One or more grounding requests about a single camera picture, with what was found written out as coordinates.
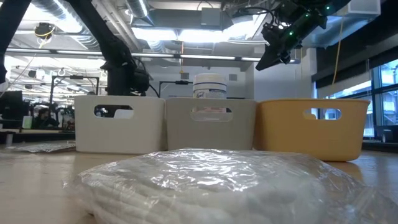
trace white storage bin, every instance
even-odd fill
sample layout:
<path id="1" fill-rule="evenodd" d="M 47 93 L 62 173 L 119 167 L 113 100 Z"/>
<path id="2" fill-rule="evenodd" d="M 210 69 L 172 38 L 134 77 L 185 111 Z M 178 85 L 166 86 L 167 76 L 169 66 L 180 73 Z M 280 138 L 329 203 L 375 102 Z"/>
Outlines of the white storage bin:
<path id="1" fill-rule="evenodd" d="M 145 154 L 165 149 L 163 99 L 137 96 L 77 96 L 76 149 L 79 152 Z M 127 105 L 115 118 L 94 114 L 98 105 Z"/>
<path id="2" fill-rule="evenodd" d="M 227 113 L 193 112 L 194 108 L 229 108 Z M 251 150 L 256 102 L 174 98 L 166 101 L 169 150 L 200 149 Z"/>

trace desk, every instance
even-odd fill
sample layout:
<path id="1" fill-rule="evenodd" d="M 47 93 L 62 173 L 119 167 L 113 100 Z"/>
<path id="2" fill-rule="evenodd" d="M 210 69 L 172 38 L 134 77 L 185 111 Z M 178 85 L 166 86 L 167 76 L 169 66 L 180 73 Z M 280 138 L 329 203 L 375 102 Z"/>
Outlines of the desk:
<path id="1" fill-rule="evenodd" d="M 75 139 L 75 132 L 41 129 L 0 129 L 0 144 L 5 144 L 5 133 L 14 133 L 13 142 L 61 141 Z"/>
<path id="2" fill-rule="evenodd" d="M 92 216 L 67 197 L 62 180 L 93 166 L 129 157 L 77 152 L 0 154 L 1 223 L 95 224 Z M 367 185 L 379 187 L 398 203 L 398 154 L 363 152 L 351 163 L 330 164 Z"/>

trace clear plastic bag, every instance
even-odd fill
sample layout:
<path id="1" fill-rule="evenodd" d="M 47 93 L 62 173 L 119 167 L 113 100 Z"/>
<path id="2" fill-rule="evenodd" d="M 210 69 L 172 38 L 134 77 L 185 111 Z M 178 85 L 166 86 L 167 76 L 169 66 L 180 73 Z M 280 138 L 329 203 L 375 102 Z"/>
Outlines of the clear plastic bag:
<path id="1" fill-rule="evenodd" d="M 395 223 L 398 206 L 310 156 L 181 149 L 86 170 L 65 188 L 99 223 Z"/>
<path id="2" fill-rule="evenodd" d="M 76 144 L 70 144 L 69 142 L 42 143 L 42 144 L 33 144 L 29 146 L 9 146 L 6 149 L 12 150 L 12 152 L 31 152 L 31 153 L 66 152 L 66 151 L 75 151 Z"/>

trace beige storage bin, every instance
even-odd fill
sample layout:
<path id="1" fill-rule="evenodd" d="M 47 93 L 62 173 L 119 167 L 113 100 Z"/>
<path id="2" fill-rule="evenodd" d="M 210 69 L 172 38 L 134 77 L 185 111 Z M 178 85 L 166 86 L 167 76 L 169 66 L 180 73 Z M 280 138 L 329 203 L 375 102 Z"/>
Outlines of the beige storage bin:
<path id="1" fill-rule="evenodd" d="M 136 96 L 76 96 L 78 152 L 146 154 L 165 150 L 165 100 Z M 98 105 L 126 105 L 114 118 L 97 117 Z"/>
<path id="2" fill-rule="evenodd" d="M 194 108 L 229 108 L 228 113 L 205 113 Z M 251 150 L 256 102 L 173 98 L 166 101 L 169 150 L 199 149 Z"/>
<path id="3" fill-rule="evenodd" d="M 288 99 L 257 105 L 254 148 L 299 152 L 323 161 L 351 161 L 361 153 L 368 100 Z M 312 108 L 339 109 L 335 120 L 316 119 Z"/>

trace bin handle hole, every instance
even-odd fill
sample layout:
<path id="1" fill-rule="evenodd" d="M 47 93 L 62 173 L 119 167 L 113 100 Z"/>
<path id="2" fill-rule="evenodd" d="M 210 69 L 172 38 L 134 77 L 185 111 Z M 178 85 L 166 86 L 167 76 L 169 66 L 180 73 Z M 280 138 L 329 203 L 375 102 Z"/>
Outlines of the bin handle hole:
<path id="1" fill-rule="evenodd" d="M 222 107 L 195 107 L 192 108 L 190 115 L 194 121 L 228 122 L 233 118 L 232 110 Z"/>
<path id="2" fill-rule="evenodd" d="M 97 118 L 131 119 L 134 110 L 129 105 L 97 105 L 94 115 Z"/>
<path id="3" fill-rule="evenodd" d="M 336 108 L 310 108 L 303 112 L 305 119 L 338 120 L 341 110 Z"/>

